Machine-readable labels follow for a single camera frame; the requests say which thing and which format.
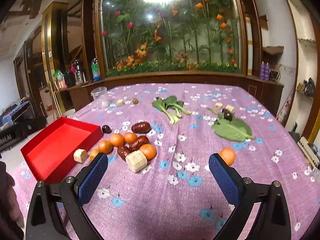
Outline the green label water bottle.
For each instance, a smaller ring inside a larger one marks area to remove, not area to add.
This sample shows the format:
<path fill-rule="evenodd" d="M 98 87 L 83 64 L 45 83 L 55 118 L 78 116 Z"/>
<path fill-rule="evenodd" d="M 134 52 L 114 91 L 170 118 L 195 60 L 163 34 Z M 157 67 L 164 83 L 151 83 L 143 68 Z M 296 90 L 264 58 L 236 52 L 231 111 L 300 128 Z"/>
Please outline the green label water bottle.
<path fill-rule="evenodd" d="M 91 62 L 91 70 L 93 74 L 93 81 L 98 82 L 101 80 L 100 68 L 96 58 L 94 58 Z"/>

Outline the small white corn block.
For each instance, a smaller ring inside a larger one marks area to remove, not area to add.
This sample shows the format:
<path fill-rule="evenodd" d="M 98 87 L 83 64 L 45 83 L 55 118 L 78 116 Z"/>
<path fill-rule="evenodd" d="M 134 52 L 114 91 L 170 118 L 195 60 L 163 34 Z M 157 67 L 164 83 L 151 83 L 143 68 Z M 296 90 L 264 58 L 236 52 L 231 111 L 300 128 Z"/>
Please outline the small white corn block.
<path fill-rule="evenodd" d="M 88 158 L 87 151 L 84 149 L 77 149 L 73 154 L 73 159 L 76 163 L 83 164 Z"/>

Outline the bok choy bunch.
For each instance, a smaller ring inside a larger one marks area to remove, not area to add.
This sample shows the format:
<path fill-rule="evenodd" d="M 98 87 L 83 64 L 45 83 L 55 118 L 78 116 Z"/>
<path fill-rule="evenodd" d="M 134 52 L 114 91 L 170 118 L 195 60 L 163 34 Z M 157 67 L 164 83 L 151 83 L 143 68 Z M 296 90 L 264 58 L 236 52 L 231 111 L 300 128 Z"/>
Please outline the bok choy bunch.
<path fill-rule="evenodd" d="M 185 109 L 184 102 L 177 99 L 176 96 L 172 95 L 165 99 L 157 97 L 151 103 L 160 112 L 163 112 L 168 118 L 171 125 L 176 124 L 182 118 L 181 113 L 191 115 L 192 111 Z"/>

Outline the steel thermos kettle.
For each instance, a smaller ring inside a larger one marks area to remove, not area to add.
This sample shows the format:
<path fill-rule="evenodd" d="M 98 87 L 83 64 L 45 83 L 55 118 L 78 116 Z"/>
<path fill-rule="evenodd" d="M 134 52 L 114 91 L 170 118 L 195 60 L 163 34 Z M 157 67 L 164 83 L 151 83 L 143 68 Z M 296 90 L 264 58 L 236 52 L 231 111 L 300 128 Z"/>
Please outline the steel thermos kettle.
<path fill-rule="evenodd" d="M 85 75 L 82 67 L 82 62 L 80 60 L 75 60 L 74 68 L 75 68 L 74 75 L 75 75 L 76 85 L 81 85 L 85 82 Z"/>

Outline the dark plum on leaf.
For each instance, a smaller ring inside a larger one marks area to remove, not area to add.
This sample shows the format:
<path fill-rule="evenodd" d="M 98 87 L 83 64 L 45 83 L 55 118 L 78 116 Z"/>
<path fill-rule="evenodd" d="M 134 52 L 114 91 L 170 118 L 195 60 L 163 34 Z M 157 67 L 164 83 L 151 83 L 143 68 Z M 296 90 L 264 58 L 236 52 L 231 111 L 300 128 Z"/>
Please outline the dark plum on leaf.
<path fill-rule="evenodd" d="M 223 118 L 228 120 L 228 121 L 232 121 L 233 120 L 233 115 L 232 115 L 231 112 L 226 111 L 226 112 L 224 112 Z"/>

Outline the large green leaf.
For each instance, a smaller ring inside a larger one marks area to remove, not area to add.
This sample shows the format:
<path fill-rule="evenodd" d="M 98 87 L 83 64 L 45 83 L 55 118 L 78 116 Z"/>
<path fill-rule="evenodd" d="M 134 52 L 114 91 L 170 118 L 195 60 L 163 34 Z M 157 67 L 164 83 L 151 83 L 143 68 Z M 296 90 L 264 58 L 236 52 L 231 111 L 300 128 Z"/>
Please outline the large green leaf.
<path fill-rule="evenodd" d="M 255 139 L 250 126 L 241 118 L 236 118 L 233 115 L 233 120 L 228 121 L 223 118 L 224 113 L 218 110 L 207 108 L 210 112 L 217 115 L 217 119 L 211 125 L 211 129 L 214 130 L 215 134 L 221 138 L 229 141 L 243 142 L 247 139 Z"/>

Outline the clear plastic cup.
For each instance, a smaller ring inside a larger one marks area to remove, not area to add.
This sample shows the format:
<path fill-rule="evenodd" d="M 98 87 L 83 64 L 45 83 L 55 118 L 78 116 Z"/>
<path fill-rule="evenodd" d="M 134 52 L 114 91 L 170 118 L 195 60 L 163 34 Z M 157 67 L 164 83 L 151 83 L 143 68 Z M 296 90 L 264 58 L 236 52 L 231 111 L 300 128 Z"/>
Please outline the clear plastic cup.
<path fill-rule="evenodd" d="M 108 90 L 106 87 L 101 86 L 93 89 L 91 96 L 98 109 L 106 109 L 109 106 Z"/>

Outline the small orange mandarin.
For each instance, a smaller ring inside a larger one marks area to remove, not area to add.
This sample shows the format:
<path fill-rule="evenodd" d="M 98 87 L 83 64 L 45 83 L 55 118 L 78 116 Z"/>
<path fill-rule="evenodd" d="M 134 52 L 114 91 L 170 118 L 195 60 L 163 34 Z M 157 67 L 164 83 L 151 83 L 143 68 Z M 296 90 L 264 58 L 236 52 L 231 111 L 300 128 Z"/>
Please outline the small orange mandarin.
<path fill-rule="evenodd" d="M 93 160 L 99 153 L 100 151 L 98 149 L 91 150 L 89 153 L 90 160 Z"/>

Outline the dark purple plum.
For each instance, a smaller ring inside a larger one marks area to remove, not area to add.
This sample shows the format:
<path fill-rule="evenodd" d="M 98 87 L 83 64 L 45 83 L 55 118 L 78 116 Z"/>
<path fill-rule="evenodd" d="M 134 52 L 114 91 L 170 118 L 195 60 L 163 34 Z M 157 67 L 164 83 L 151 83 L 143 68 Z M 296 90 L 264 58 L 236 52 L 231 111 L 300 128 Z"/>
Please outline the dark purple plum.
<path fill-rule="evenodd" d="M 102 126 L 101 130 L 102 130 L 102 132 L 105 133 L 105 134 L 110 134 L 110 133 L 112 133 L 112 129 L 111 129 L 110 126 L 108 126 L 108 125 Z"/>

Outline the small white corn piece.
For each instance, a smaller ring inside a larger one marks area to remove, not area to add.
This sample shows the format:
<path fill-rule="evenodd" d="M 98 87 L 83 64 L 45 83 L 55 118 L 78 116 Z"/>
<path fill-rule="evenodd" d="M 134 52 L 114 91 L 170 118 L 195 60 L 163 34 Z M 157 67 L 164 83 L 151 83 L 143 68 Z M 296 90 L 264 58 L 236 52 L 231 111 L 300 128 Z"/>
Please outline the small white corn piece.
<path fill-rule="evenodd" d="M 119 99 L 119 100 L 117 100 L 116 104 L 117 104 L 117 106 L 124 106 L 125 102 L 123 99 Z"/>

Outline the dark red jujube date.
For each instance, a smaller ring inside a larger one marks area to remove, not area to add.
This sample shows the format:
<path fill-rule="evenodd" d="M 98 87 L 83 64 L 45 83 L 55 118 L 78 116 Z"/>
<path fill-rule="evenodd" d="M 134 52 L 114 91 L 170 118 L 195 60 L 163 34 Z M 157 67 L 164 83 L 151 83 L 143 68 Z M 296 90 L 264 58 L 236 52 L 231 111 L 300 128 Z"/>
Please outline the dark red jujube date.
<path fill-rule="evenodd" d="M 121 159 L 125 160 L 126 157 L 131 153 L 130 149 L 125 145 L 120 145 L 117 148 L 117 153 L 121 157 Z"/>
<path fill-rule="evenodd" d="M 148 122 L 139 122 L 137 124 L 134 124 L 131 127 L 131 131 L 133 133 L 138 133 L 138 134 L 144 134 L 144 133 L 149 133 L 151 130 L 151 126 Z"/>
<path fill-rule="evenodd" d="M 149 144 L 150 141 L 147 136 L 141 135 L 134 142 L 129 144 L 129 149 L 131 152 L 139 150 L 143 145 Z"/>

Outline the red shallow box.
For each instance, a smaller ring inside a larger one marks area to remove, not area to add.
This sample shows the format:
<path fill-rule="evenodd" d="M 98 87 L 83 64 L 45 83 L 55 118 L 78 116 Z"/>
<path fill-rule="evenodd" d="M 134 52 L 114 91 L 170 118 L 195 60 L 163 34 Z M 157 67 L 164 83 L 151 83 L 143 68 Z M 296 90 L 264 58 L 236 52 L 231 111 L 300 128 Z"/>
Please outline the red shallow box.
<path fill-rule="evenodd" d="M 21 153 L 37 181 L 61 182 L 76 165 L 73 154 L 89 151 L 103 137 L 99 125 L 60 117 L 21 148 Z"/>

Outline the large white corn block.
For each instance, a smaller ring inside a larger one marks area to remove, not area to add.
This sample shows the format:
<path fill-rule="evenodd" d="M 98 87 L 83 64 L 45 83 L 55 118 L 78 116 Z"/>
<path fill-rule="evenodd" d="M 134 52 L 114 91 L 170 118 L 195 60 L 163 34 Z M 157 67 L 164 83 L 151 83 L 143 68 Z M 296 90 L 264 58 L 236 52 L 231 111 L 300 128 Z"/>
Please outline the large white corn block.
<path fill-rule="evenodd" d="M 126 156 L 125 161 L 129 167 L 129 169 L 137 173 L 147 166 L 148 160 L 144 153 L 140 150 L 134 151 Z"/>

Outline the purple bottles pair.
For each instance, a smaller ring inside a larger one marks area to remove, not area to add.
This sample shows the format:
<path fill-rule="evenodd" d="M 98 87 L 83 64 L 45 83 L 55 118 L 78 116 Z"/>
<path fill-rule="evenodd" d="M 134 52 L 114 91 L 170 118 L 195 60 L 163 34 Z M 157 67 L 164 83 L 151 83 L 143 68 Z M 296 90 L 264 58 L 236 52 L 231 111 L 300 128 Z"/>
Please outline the purple bottles pair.
<path fill-rule="evenodd" d="M 262 62 L 260 65 L 260 74 L 259 74 L 259 78 L 261 80 L 265 80 L 268 81 L 269 80 L 269 76 L 270 76 L 270 65 L 265 62 Z"/>

